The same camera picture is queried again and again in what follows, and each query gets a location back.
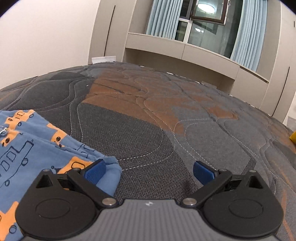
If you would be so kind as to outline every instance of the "cartoon truck print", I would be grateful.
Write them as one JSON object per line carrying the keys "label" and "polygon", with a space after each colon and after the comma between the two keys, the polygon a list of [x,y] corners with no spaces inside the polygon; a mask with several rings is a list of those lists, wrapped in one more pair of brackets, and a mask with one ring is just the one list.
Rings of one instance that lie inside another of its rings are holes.
{"label": "cartoon truck print", "polygon": [[26,158],[31,148],[34,146],[33,140],[26,141],[20,150],[10,146],[7,152],[0,157],[0,188],[9,186],[10,179],[28,163]]}

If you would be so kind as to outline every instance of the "window frame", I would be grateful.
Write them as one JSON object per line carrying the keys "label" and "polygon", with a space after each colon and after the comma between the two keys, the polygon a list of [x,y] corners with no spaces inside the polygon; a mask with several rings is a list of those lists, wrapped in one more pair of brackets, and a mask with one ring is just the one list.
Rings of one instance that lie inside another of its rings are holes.
{"label": "window frame", "polygon": [[191,28],[192,28],[193,21],[189,20],[189,19],[185,19],[185,18],[179,18],[179,21],[187,23],[185,36],[184,36],[184,40],[183,40],[183,43],[187,44],[188,40],[189,40],[189,35],[190,35],[190,31],[191,31]]}
{"label": "window frame", "polygon": [[191,12],[192,12],[192,7],[193,7],[193,2],[194,2],[194,1],[195,1],[195,0],[190,0],[190,1],[189,1],[189,5],[188,5],[188,9],[187,9],[186,16],[180,16],[180,18],[190,20]]}
{"label": "window frame", "polygon": [[228,9],[229,9],[230,0],[224,0],[221,19],[198,17],[198,16],[193,15],[193,13],[196,12],[196,9],[197,9],[197,6],[198,6],[198,2],[199,2],[199,0],[193,0],[191,11],[190,11],[191,12],[191,14],[190,14],[190,19],[191,20],[200,21],[200,22],[208,22],[208,23],[221,24],[221,25],[224,25],[225,26],[226,20],[227,20],[227,15],[228,15]]}

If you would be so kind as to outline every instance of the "metal screw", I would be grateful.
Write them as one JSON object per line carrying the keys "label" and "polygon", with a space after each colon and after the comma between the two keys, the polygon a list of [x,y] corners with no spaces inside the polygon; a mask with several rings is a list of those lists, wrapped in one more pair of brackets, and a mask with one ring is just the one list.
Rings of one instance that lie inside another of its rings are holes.
{"label": "metal screw", "polygon": [[113,206],[116,204],[116,199],[112,197],[107,197],[102,200],[102,203],[106,206]]}
{"label": "metal screw", "polygon": [[187,197],[183,199],[183,204],[187,206],[193,206],[197,203],[197,201],[194,198]]}
{"label": "metal screw", "polygon": [[74,167],[74,168],[72,168],[72,170],[73,170],[73,171],[81,171],[81,168],[79,168],[79,167]]}

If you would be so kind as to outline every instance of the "yellow object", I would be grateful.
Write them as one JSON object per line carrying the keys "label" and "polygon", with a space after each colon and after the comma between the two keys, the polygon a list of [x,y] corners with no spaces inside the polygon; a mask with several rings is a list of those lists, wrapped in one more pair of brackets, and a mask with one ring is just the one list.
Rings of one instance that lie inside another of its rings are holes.
{"label": "yellow object", "polygon": [[290,140],[296,144],[296,131],[290,136]]}

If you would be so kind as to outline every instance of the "orange pattern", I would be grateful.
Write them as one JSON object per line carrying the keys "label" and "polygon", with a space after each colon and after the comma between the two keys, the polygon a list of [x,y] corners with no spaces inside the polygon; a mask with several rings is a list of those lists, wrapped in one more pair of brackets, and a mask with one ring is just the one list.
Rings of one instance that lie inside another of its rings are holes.
{"label": "orange pattern", "polygon": [[28,112],[24,112],[22,110],[16,111],[13,117],[7,117],[5,124],[9,125],[9,129],[14,130],[17,126],[17,124],[20,121],[27,121],[31,114],[33,114],[34,110],[28,110]]}
{"label": "orange pattern", "polygon": [[[285,217],[285,215],[286,215],[286,208],[287,208],[287,190],[286,189],[283,190],[283,197],[281,199],[281,206],[283,208],[284,217]],[[293,236],[293,233],[292,233],[292,231],[290,229],[290,226],[287,223],[287,221],[286,221],[285,218],[283,220],[283,225],[285,227],[285,230],[287,231],[287,234],[289,236],[290,241],[295,241],[294,236]]]}
{"label": "orange pattern", "polygon": [[15,223],[15,210],[18,202],[14,202],[7,213],[0,211],[0,241],[4,241],[9,233],[9,228]]}
{"label": "orange pattern", "polygon": [[48,123],[48,124],[47,124],[47,127],[51,128],[51,129],[55,129],[55,130],[57,131],[57,132],[52,136],[51,141],[52,141],[52,142],[55,142],[55,143],[57,143],[57,144],[59,145],[59,142],[60,142],[61,140],[64,139],[64,137],[67,135],[67,133],[64,132],[64,131],[62,131],[61,129],[55,127],[55,126],[54,126],[53,124],[51,124],[51,123]]}
{"label": "orange pattern", "polygon": [[89,166],[90,164],[92,164],[92,161],[84,161],[76,156],[72,157],[72,159],[69,161],[69,163],[64,166],[59,172],[58,174],[62,174],[65,173],[69,170],[71,170],[72,168],[78,167],[81,169],[86,168],[87,166]]}
{"label": "orange pattern", "polygon": [[4,137],[1,140],[0,145],[2,145],[2,146],[7,146],[19,134],[19,132],[16,130],[7,129],[7,131],[8,131],[8,133],[7,133],[6,137]]}
{"label": "orange pattern", "polygon": [[[199,111],[203,102],[206,102],[212,104],[207,111],[218,118],[238,119],[235,113],[224,110],[215,100],[203,95],[196,83],[167,81],[163,85],[159,81],[163,77],[161,73],[147,68],[142,70],[146,71],[141,74],[135,70],[124,70],[121,73],[103,71],[93,82],[83,103],[132,116],[164,130],[174,130],[178,134],[183,134],[184,128],[175,115],[175,107]],[[180,95],[180,91],[188,91],[190,94]]]}

